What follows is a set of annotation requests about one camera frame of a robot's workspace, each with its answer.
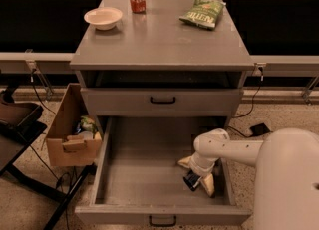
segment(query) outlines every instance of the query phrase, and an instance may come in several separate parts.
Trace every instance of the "closed drawer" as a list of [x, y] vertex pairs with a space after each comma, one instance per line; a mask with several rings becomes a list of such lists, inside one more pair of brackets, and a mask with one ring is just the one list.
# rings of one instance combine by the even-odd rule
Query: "closed drawer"
[[214, 198], [201, 186], [190, 191], [177, 165], [214, 125], [205, 117], [108, 118], [90, 204], [76, 214], [92, 224], [240, 225], [251, 213], [235, 206], [225, 161]]
[[90, 115], [231, 116], [242, 92], [190, 89], [82, 89]]

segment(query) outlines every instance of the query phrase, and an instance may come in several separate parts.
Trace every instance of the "white robotic arm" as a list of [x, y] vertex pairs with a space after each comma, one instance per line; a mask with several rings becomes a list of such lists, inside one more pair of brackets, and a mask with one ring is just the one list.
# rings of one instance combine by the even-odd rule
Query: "white robotic arm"
[[319, 136], [287, 128], [265, 141], [231, 141], [223, 129], [198, 136], [195, 153], [179, 164], [191, 169], [188, 186], [213, 190], [212, 169], [220, 158], [256, 167], [254, 230], [319, 229]]

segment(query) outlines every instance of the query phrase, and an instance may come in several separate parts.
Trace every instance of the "black handle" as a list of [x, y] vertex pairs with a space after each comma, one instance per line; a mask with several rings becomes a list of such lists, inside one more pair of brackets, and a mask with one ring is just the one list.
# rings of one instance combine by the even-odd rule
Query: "black handle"
[[168, 223], [168, 224], [155, 224], [152, 222], [152, 217], [149, 216], [149, 224], [150, 226], [153, 226], [153, 227], [172, 227], [172, 226], [175, 226], [176, 225], [176, 222], [177, 222], [177, 218], [176, 216], [173, 216], [173, 222], [172, 223]]
[[176, 102], [176, 97], [173, 97], [171, 101], [156, 101], [153, 97], [150, 97], [150, 102], [156, 105], [172, 105]]

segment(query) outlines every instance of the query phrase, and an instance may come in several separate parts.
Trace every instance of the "green chip bag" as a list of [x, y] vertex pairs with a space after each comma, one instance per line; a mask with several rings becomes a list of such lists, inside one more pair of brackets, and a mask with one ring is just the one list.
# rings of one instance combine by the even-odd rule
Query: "green chip bag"
[[191, 10], [180, 16], [179, 20], [200, 28], [213, 30], [225, 3], [217, 0], [194, 0]]

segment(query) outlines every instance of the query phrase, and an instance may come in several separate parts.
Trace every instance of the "white bowl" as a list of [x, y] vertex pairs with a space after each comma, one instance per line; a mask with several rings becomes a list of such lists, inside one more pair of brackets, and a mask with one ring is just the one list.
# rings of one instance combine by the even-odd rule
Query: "white bowl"
[[122, 15], [122, 11], [116, 8], [101, 7], [87, 12], [84, 20], [98, 30], [110, 30], [122, 19]]

